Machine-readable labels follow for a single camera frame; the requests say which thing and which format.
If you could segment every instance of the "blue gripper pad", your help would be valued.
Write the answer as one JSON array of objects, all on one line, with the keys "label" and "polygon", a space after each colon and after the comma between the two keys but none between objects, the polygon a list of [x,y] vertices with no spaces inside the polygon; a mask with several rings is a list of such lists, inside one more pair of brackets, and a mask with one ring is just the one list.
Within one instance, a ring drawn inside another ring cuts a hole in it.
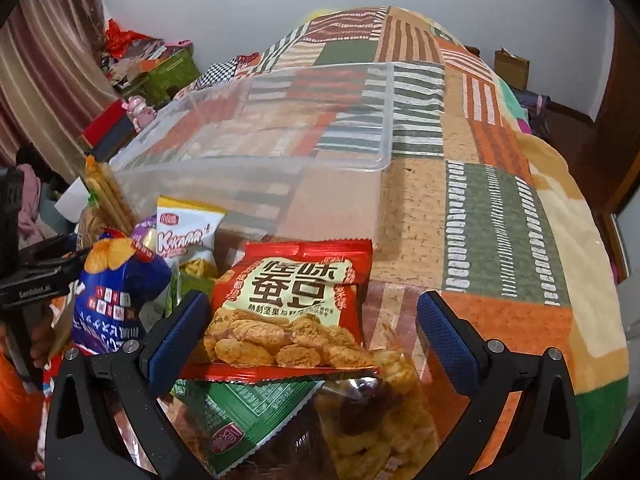
[{"label": "blue gripper pad", "polygon": [[[439,302],[444,304],[443,308],[438,306]],[[418,298],[417,318],[455,391],[473,397],[480,385],[480,370],[478,361],[454,328],[460,320],[434,291]]]},{"label": "blue gripper pad", "polygon": [[207,296],[191,290],[169,317],[151,329],[140,353],[140,370],[153,397],[171,390],[210,321]]}]

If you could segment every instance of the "blue snack bag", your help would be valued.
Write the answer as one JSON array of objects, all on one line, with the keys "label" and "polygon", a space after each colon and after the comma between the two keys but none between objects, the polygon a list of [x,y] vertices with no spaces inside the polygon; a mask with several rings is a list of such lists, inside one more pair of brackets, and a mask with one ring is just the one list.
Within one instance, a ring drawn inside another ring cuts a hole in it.
[{"label": "blue snack bag", "polygon": [[146,331],[140,308],[169,284],[164,260],[113,232],[93,244],[76,288],[71,339],[92,352],[116,351]]}]

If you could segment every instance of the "product logo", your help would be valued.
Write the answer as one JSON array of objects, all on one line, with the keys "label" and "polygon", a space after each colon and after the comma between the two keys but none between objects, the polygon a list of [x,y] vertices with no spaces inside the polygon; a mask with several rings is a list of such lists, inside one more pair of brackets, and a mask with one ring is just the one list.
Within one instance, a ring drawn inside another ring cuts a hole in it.
[{"label": "product logo", "polygon": [[219,455],[235,446],[242,440],[242,437],[244,437],[242,430],[230,422],[223,428],[217,430],[211,437],[209,448],[213,453]]},{"label": "product logo", "polygon": [[40,294],[46,294],[47,292],[51,291],[51,285],[36,286],[34,288],[30,288],[29,290],[21,290],[20,299],[23,300],[24,298],[32,298],[33,296],[39,296]]},{"label": "product logo", "polygon": [[189,231],[184,235],[174,234],[172,231],[159,232],[157,252],[163,258],[184,254],[188,246],[202,245],[202,235],[200,229]]},{"label": "product logo", "polygon": [[233,277],[223,306],[262,316],[294,321],[303,314],[318,316],[325,325],[337,325],[347,305],[346,284],[354,283],[349,260],[297,262],[264,258]]},{"label": "product logo", "polygon": [[174,213],[162,213],[160,215],[160,223],[164,225],[177,225],[180,217]]}]

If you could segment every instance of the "red box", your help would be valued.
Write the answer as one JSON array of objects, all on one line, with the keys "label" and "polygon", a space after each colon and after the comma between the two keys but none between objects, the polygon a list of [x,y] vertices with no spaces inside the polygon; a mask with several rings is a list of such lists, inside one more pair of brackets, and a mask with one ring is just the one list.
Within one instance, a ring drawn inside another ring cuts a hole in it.
[{"label": "red box", "polygon": [[114,101],[84,129],[82,137],[89,146],[95,148],[126,113],[127,111],[122,107],[122,101]]}]

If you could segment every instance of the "brown striped curtain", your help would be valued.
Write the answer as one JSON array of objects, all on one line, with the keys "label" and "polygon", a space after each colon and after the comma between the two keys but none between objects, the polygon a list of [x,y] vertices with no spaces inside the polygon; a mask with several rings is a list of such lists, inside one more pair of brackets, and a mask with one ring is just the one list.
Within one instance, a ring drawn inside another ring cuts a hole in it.
[{"label": "brown striped curtain", "polygon": [[117,99],[103,31],[101,0],[20,0],[0,30],[0,166],[32,142],[68,181],[81,173],[80,135]]}]

